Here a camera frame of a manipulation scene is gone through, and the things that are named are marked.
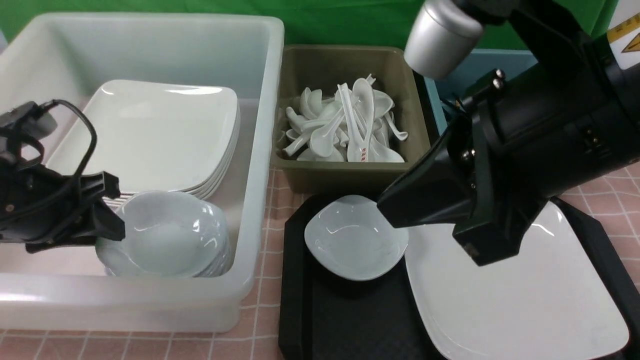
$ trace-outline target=white dish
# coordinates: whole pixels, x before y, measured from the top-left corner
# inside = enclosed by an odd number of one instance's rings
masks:
[[[359,195],[342,197],[320,211],[305,228],[311,254],[345,279],[380,277],[400,261],[408,243],[406,229],[394,229],[376,203]]]
[[[226,153],[237,109],[229,88],[109,81],[84,109],[98,134],[84,173],[110,172],[127,193],[203,184]],[[89,140],[76,121],[47,167],[72,174]]]
[[[234,134],[232,135],[231,138],[231,142],[229,143],[228,147],[227,147],[227,151],[223,157],[223,159],[220,161],[220,165],[216,168],[216,170],[213,172],[213,174],[211,174],[211,177],[208,178],[208,180],[206,180],[206,182],[204,184],[201,184],[200,186],[191,189],[191,190],[182,190],[181,192],[184,193],[190,193],[191,195],[194,195],[195,197],[198,197],[199,199],[206,199],[204,197],[202,197],[203,193],[209,193],[212,189],[215,190],[218,185],[221,183],[222,179],[224,178],[225,174],[227,173],[227,170],[229,168],[229,164],[231,162],[231,159],[233,158],[234,155],[234,151],[236,149],[236,145],[237,145],[237,140],[238,140],[238,134],[239,134],[239,129],[240,129],[240,118],[238,118],[236,120],[236,125],[235,125],[235,129],[234,129]],[[130,199],[132,196],[134,196],[135,193],[121,193],[120,197],[117,199],[109,199],[109,198],[104,198],[105,202],[125,202],[126,200]]]
[[[100,238],[95,251],[117,276],[196,277],[220,275],[227,267],[225,214],[208,202],[180,192],[146,192],[116,214],[125,220],[127,236],[122,241]]]
[[[405,257],[424,326],[448,359],[585,360],[627,344],[620,311],[551,202],[519,255],[491,265],[476,266],[452,230],[411,228]]]

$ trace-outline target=green backdrop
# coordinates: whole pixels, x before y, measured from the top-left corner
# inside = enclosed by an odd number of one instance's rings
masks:
[[[0,0],[8,40],[46,12],[194,12],[269,15],[285,23],[288,44],[369,44],[404,47],[424,0]],[[607,29],[617,0],[557,0],[583,28]],[[490,28],[480,47],[519,49],[509,26]]]

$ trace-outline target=black tray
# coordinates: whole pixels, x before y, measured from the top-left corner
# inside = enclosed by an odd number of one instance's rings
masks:
[[[309,198],[285,225],[278,340],[285,359],[445,359],[424,329],[404,259],[379,279],[353,282],[327,271],[308,251],[304,240],[307,223],[340,197]],[[607,358],[640,359],[640,295],[636,287],[600,223],[559,199],[554,202],[567,216],[627,321],[628,346]]]

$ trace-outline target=translucent storage container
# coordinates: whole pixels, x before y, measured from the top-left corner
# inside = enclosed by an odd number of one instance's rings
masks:
[[[28,255],[0,245],[0,328],[227,331],[254,282],[282,62],[278,19],[210,14],[55,13],[0,55],[0,111],[65,99],[80,108],[105,82],[226,86],[241,128],[232,166],[209,201],[224,210],[234,262],[212,279],[108,277],[93,247]],[[50,154],[75,121],[56,108]],[[166,139],[172,146],[171,139]]]

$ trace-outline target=pink grid table surface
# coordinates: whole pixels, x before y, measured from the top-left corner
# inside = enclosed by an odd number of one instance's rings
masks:
[[[255,284],[226,333],[0,331],[2,360],[282,360],[278,316],[284,224],[308,195],[271,169]],[[601,221],[640,290],[640,164],[586,183],[562,199]]]

